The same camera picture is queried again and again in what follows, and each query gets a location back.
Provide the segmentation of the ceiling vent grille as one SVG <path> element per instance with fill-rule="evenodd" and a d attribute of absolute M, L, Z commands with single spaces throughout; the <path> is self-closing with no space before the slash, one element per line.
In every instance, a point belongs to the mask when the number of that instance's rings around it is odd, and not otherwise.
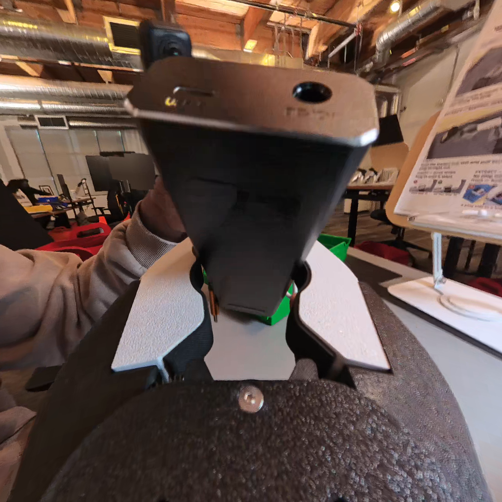
<path fill-rule="evenodd" d="M 139 21 L 103 16 L 110 51 L 140 55 Z"/>

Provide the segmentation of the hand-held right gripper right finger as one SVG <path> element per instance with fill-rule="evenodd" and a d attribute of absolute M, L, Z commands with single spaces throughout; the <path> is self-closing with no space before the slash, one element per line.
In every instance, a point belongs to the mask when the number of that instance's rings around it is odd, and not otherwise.
<path fill-rule="evenodd" d="M 355 274 L 315 242 L 296 284 L 287 292 L 285 376 L 300 358 L 310 358 L 320 378 L 360 369 L 389 375 L 392 366 Z"/>

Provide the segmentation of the black office chair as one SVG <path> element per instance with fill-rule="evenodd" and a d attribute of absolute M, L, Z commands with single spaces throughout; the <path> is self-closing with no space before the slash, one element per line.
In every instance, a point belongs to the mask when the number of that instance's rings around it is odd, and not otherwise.
<path fill-rule="evenodd" d="M 374 219 L 376 221 L 378 221 L 380 224 L 384 224 L 384 225 L 388 225 L 390 226 L 392 229 L 391 229 L 391 234 L 395 236 L 394 239 L 392 240 L 387 240 L 387 241 L 381 241 L 380 243 L 382 244 L 385 244 L 387 246 L 390 246 L 390 247 L 393 247 L 393 248 L 397 248 L 397 249 L 400 249 L 400 250 L 406 250 L 408 251 L 409 249 L 414 249 L 414 250 L 417 250 L 419 252 L 423 252 L 423 253 L 426 253 L 428 255 L 429 258 L 432 257 L 432 251 L 427 249 L 427 248 L 423 248 L 421 246 L 418 246 L 414 243 L 411 243 L 411 242 L 407 242 L 405 240 L 405 229 L 403 227 L 400 227 L 396 224 L 393 224 L 389 218 L 386 216 L 386 210 L 381 208 L 381 209 L 376 209 L 376 210 L 373 210 L 371 213 L 370 213 L 370 217 L 371 219 Z"/>

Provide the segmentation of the green plastic bin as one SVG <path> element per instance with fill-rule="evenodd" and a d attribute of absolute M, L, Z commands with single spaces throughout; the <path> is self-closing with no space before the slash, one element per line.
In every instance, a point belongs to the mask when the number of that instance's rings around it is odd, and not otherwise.
<path fill-rule="evenodd" d="M 351 238 L 334 236 L 328 234 L 320 234 L 318 239 L 325 248 L 327 248 L 332 254 L 338 257 L 342 262 L 345 262 L 347 257 L 347 252 L 349 245 L 351 243 Z M 290 313 L 290 299 L 288 296 L 284 297 L 278 307 L 278 309 L 273 313 L 272 316 L 255 316 L 261 323 L 266 325 L 275 325 L 282 319 L 288 317 Z"/>

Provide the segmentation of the person's left forearm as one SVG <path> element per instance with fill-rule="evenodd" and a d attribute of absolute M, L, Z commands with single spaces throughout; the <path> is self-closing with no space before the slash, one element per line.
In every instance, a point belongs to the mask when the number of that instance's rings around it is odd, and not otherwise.
<path fill-rule="evenodd" d="M 1 371 L 63 364 L 129 285 L 175 246 L 137 214 L 86 261 L 1 246 Z"/>

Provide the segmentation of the red bin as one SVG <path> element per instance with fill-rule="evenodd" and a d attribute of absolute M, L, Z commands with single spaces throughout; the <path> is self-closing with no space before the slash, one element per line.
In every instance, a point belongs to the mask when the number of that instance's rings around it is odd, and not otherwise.
<path fill-rule="evenodd" d="M 354 248 L 365 253 L 375 255 L 379 258 L 393 261 L 400 265 L 409 267 L 413 265 L 413 257 L 410 252 L 405 249 L 396 248 L 389 244 L 374 241 L 363 241 L 356 244 Z"/>
<path fill-rule="evenodd" d="M 111 231 L 112 228 L 102 221 L 74 226 L 71 229 L 58 227 L 49 232 L 53 242 L 38 247 L 36 250 L 72 253 L 82 261 L 86 261 L 100 251 Z"/>

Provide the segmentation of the black monitor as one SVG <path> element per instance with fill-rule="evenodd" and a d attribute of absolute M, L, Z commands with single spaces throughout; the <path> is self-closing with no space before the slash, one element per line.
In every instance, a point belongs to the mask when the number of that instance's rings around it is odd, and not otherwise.
<path fill-rule="evenodd" d="M 86 155 L 86 163 L 96 192 L 116 189 L 124 193 L 124 173 L 126 158 L 132 152 L 101 152 L 99 155 Z"/>

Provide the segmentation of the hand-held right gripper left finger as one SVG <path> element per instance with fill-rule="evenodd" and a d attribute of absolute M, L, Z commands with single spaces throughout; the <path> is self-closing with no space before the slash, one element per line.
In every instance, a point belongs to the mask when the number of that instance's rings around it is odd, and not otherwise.
<path fill-rule="evenodd" d="M 192 248 L 190 240 L 182 241 L 142 276 L 111 363 L 114 372 L 156 367 L 163 380 L 173 380 L 209 353 L 210 312 Z"/>

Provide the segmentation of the wide dark grey usb hub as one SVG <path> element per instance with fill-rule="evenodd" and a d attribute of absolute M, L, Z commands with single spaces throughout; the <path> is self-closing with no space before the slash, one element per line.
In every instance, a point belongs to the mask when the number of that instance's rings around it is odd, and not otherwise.
<path fill-rule="evenodd" d="M 271 316 L 379 135 L 356 75 L 169 57 L 126 109 L 220 306 Z"/>

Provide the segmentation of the silver air duct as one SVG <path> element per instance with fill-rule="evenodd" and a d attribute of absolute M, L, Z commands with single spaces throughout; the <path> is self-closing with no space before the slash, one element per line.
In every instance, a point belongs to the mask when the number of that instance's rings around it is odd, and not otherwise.
<path fill-rule="evenodd" d="M 121 53 L 111 47 L 109 37 L 99 29 L 1 16 L 1 56 L 132 72 L 143 70 L 138 53 Z"/>
<path fill-rule="evenodd" d="M 46 80 L 1 75 L 1 113 L 10 115 L 97 115 L 126 113 L 129 85 Z"/>
<path fill-rule="evenodd" d="M 358 68 L 355 71 L 356 74 L 367 74 L 371 70 L 385 66 L 391 56 L 392 46 L 395 43 L 447 10 L 448 8 L 444 5 L 443 1 L 423 1 L 405 12 L 379 34 L 375 43 L 373 57 Z"/>

